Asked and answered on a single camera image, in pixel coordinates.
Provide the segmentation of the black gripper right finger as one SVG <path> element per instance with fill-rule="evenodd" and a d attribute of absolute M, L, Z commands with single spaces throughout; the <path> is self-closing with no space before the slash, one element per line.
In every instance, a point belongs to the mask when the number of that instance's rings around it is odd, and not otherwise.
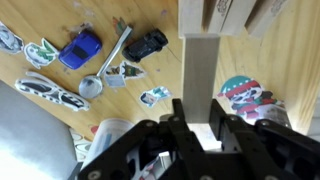
<path fill-rule="evenodd" d="M 216 99 L 211 101 L 209 126 L 222 143 L 222 153 L 211 156 L 218 180 L 277 179 L 277 165 L 255 127 L 237 115 L 227 114 Z"/>

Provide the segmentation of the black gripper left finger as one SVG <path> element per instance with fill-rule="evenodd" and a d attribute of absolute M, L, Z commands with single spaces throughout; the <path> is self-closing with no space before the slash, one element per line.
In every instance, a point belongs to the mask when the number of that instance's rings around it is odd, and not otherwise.
<path fill-rule="evenodd" d="M 173 99 L 172 106 L 173 116 L 169 118 L 169 128 L 183 165 L 183 175 L 188 180 L 214 180 L 210 161 L 195 133 L 189 129 L 185 121 L 182 101 Z"/>

